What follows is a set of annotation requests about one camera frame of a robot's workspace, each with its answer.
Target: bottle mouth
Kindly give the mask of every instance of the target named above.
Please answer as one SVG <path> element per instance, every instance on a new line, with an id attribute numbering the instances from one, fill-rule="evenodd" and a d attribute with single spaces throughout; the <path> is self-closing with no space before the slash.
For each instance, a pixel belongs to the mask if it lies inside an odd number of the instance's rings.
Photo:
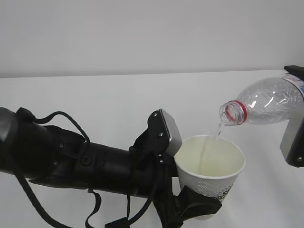
<path id="1" fill-rule="evenodd" d="M 240 125 L 247 119 L 247 110 L 240 101 L 229 101 L 219 109 L 221 122 L 226 126 Z"/>

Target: white paper cup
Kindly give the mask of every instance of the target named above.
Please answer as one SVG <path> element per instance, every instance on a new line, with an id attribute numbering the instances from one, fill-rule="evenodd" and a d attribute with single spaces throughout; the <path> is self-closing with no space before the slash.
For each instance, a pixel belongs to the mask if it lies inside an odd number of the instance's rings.
<path id="1" fill-rule="evenodd" d="M 180 181 L 204 196 L 224 200 L 234 181 L 243 170 L 243 152 L 232 142 L 210 135 L 196 135 L 183 141 L 174 156 Z M 196 217 L 207 220 L 213 215 Z"/>

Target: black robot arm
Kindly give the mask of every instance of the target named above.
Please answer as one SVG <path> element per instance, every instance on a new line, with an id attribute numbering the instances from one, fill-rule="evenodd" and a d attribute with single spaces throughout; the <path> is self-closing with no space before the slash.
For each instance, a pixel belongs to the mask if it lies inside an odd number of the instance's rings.
<path id="1" fill-rule="evenodd" d="M 63 114 L 83 136 L 56 126 L 42 126 Z M 90 189 L 147 198 L 142 210 L 106 224 L 127 228 L 154 203 L 164 228 L 179 228 L 183 221 L 214 214 L 218 200 L 204 197 L 188 187 L 179 196 L 172 193 L 177 176 L 174 155 L 181 137 L 173 118 L 164 110 L 153 112 L 148 128 L 129 150 L 91 143 L 80 126 L 67 114 L 56 112 L 37 119 L 28 110 L 16 113 L 0 108 L 0 171 L 14 174 L 43 219 L 56 228 L 67 228 L 48 217 L 27 182 L 54 187 Z"/>

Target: black cable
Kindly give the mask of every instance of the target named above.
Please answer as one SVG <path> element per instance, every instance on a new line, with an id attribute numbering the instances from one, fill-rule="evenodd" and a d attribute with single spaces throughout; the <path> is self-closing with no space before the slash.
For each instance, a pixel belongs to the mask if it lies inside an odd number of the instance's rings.
<path id="1" fill-rule="evenodd" d="M 64 113 L 64 112 L 54 112 L 51 115 L 47 116 L 46 118 L 43 119 L 35 119 L 33 122 L 37 123 L 37 124 L 46 124 L 47 122 L 51 121 L 54 116 L 56 115 L 63 115 L 65 116 L 69 121 L 72 122 L 72 124 L 81 132 L 81 134 L 83 135 L 83 137 L 85 138 L 86 142 L 87 142 L 87 147 L 89 147 L 90 145 L 90 139 L 87 136 L 87 134 L 85 133 L 85 131 L 79 126 L 79 124 L 68 114 Z M 49 225 L 55 227 L 55 228 L 71 228 L 69 226 L 66 226 L 56 220 L 54 220 L 52 217 L 49 216 L 49 214 L 44 210 L 44 208 L 42 207 L 42 205 L 40 204 L 39 200 L 37 199 L 35 193 L 33 192 L 32 188 L 30 187 L 29 183 L 27 182 L 27 180 L 25 179 L 22 171 L 19 169 L 19 167 L 16 165 L 13 157 L 11 156 L 11 154 L 9 153 L 9 151 L 6 150 L 6 148 L 3 146 L 2 147 L 3 153 L 0 153 L 0 156 L 3 157 L 3 159 L 5 160 L 5 162 L 10 166 L 10 168 L 12 169 L 15 177 L 17 178 L 19 184 L 21 185 L 21 187 L 23 188 L 25 194 L 27 195 L 29 201 L 32 203 L 33 207 L 35 208 L 35 210 L 37 211 L 37 213 L 43 218 L 43 220 L 45 220 Z M 100 208 L 100 204 L 101 204 L 101 198 L 100 196 L 98 196 L 97 193 L 93 192 L 95 195 L 95 199 L 96 199 L 96 204 L 95 204 L 95 208 L 93 210 L 93 212 L 91 213 L 91 215 L 87 218 L 85 225 L 88 224 L 88 219 L 95 214 L 99 208 Z"/>
<path id="2" fill-rule="evenodd" d="M 20 183 L 21 187 L 23 188 L 24 192 L 26 193 L 28 199 L 38 212 L 38 214 L 45 220 L 49 225 L 55 227 L 55 228 L 71 228 L 68 227 L 56 220 L 54 220 L 52 217 L 49 216 L 49 214 L 44 210 L 42 205 L 40 204 L 39 200 L 37 199 L 36 195 L 34 194 L 32 188 L 29 186 L 29 183 L 23 176 L 21 170 L 17 167 L 14 159 L 12 156 L 8 153 L 8 151 L 4 150 L 4 153 L 0 153 L 1 155 L 5 154 L 4 160 L 6 163 L 10 166 L 12 169 L 15 177 L 17 178 L 18 182 Z"/>
<path id="3" fill-rule="evenodd" d="M 156 170 L 158 171 L 159 169 L 158 169 L 158 167 L 159 167 L 159 165 L 158 165 L 158 159 L 156 158 L 155 159 L 156 161 L 156 164 L 155 164 L 155 166 L 156 166 Z M 152 200 L 153 200 L 153 198 L 154 198 L 154 195 L 155 195 L 155 193 L 156 193 L 156 190 L 157 190 L 157 186 L 158 186 L 158 182 L 159 182 L 159 179 L 160 179 L 160 175 L 159 175 L 159 173 L 158 172 L 156 172 L 156 177 L 155 177 L 155 181 L 154 181 L 154 183 L 153 183 L 153 187 L 152 187 L 152 190 L 151 190 L 151 193 L 150 193 L 150 195 L 149 195 L 149 197 L 148 197 L 148 199 L 147 199 L 147 201 L 145 202 L 145 204 L 143 205 L 143 207 L 140 209 L 140 211 L 136 214 L 136 215 L 134 215 L 130 220 L 129 220 L 129 224 L 131 225 L 131 224 L 133 224 L 133 223 L 135 223 L 145 212 L 146 212 L 146 210 L 148 209 L 148 207 L 150 206 L 150 204 L 151 204 L 151 202 L 152 202 Z"/>
<path id="4" fill-rule="evenodd" d="M 66 114 L 62 111 L 54 112 L 54 113 L 52 113 L 52 114 L 50 114 L 47 117 L 42 118 L 42 119 L 35 119 L 33 122 L 35 122 L 37 124 L 46 124 L 46 123 L 50 122 L 56 115 L 63 115 L 64 117 L 69 119 L 69 121 L 72 122 L 72 124 L 81 132 L 81 134 L 85 138 L 85 140 L 87 142 L 87 147 L 90 146 L 90 139 L 87 136 L 87 134 L 85 133 L 85 131 L 79 126 L 79 124 L 70 115 L 68 115 L 68 114 Z"/>
<path id="5" fill-rule="evenodd" d="M 129 219 L 130 216 L 130 210 L 131 210 L 131 195 L 127 195 L 128 205 L 127 205 L 127 219 Z"/>

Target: plastic bottle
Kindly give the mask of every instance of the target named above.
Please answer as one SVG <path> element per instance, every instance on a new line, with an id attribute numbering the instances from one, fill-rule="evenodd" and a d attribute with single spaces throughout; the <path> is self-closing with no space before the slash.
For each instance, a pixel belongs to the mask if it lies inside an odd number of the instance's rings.
<path id="1" fill-rule="evenodd" d="M 291 114 L 304 105 L 304 82 L 293 75 L 260 80 L 243 90 L 236 100 L 219 109 L 221 121 L 226 126 L 242 123 L 274 124 L 290 119 Z"/>

